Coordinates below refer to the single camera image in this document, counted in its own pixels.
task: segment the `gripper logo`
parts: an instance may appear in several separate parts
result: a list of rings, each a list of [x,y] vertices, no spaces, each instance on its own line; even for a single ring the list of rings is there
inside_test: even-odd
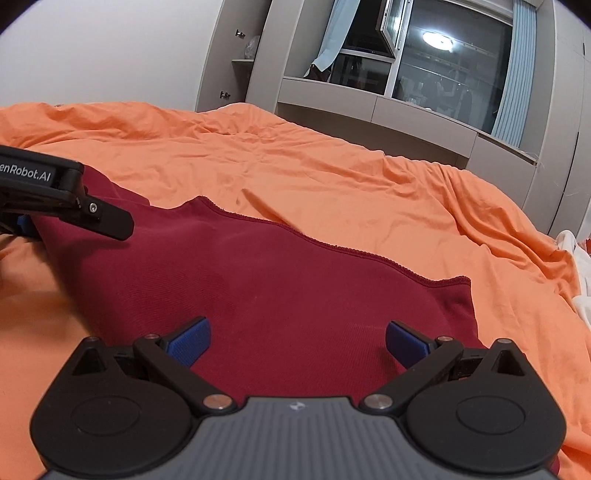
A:
[[[28,179],[39,181],[51,181],[50,171],[40,171],[37,168],[26,168],[15,164],[0,163],[0,173],[9,173],[10,175],[15,175],[17,177],[26,177]]]

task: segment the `orange bedsheet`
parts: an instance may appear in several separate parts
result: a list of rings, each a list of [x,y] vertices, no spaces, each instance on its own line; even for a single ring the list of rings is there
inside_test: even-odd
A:
[[[208,113],[140,103],[17,105],[0,143],[61,155],[175,207],[221,208],[388,257],[432,279],[466,275],[484,344],[513,338],[561,405],[561,477],[591,477],[591,333],[573,311],[573,260],[499,190],[467,171],[384,156],[237,104]],[[82,320],[43,246],[0,236],[0,478],[43,467],[28,419]]]

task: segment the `curtain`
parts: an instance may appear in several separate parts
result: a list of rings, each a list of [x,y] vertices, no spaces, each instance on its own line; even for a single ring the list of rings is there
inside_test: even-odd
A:
[[[343,48],[357,12],[359,0],[335,0],[318,57],[312,62],[321,71],[330,67]]]
[[[519,147],[530,106],[535,62],[535,7],[514,0],[513,35],[505,89],[492,136]]]

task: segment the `white wall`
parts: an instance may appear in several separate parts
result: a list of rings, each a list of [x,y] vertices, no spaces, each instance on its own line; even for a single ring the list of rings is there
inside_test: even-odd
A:
[[[41,0],[0,36],[0,105],[194,110],[222,0]]]

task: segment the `ceiling light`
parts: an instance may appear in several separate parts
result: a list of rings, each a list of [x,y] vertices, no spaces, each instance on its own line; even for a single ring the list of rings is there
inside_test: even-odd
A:
[[[453,43],[452,39],[435,32],[425,32],[423,34],[423,40],[431,45],[433,48],[439,50],[452,51]]]

